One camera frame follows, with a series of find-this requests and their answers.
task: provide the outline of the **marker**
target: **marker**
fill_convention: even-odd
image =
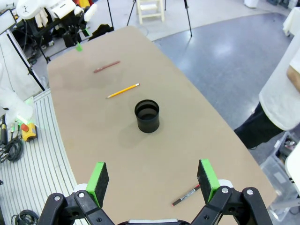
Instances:
[[[177,205],[178,203],[182,202],[183,200],[185,200],[187,197],[191,196],[193,193],[195,193],[197,190],[200,189],[200,184],[198,184],[196,187],[194,187],[194,189],[192,189],[189,193],[187,193],[185,196],[181,197],[180,199],[174,201],[172,203],[172,206]]]

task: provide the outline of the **red button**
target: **red button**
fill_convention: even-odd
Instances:
[[[25,131],[25,132],[28,132],[28,131],[29,131],[29,127],[28,127],[25,123],[23,123],[23,124],[21,125],[21,129],[22,129],[23,131]]]

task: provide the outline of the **green tape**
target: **green tape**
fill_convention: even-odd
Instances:
[[[81,52],[83,50],[83,47],[80,43],[76,44],[76,50],[79,51],[79,52]]]
[[[102,169],[104,166],[105,166],[105,163],[97,163],[96,164],[94,171],[90,177],[89,183],[86,187],[86,191],[93,197],[95,203],[99,207],[101,207],[101,206],[100,206],[100,202],[98,202],[95,190],[97,188],[98,180],[99,180],[99,177],[101,175],[101,172],[102,172]]]
[[[208,202],[211,200],[211,198],[214,196],[217,189],[220,187],[220,183],[218,181],[218,178],[210,164],[210,161],[208,159],[201,159],[201,163],[203,165],[203,168],[205,170],[206,176],[210,183],[210,196],[208,198]]]

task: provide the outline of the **black cup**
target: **black cup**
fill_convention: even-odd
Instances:
[[[143,100],[135,106],[135,115],[139,129],[145,133],[152,133],[159,127],[159,106],[155,101]]]

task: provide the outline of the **white shirt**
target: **white shirt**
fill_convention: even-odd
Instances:
[[[259,93],[264,112],[282,130],[291,130],[300,123],[300,93],[286,75],[290,65],[300,73],[300,32]]]

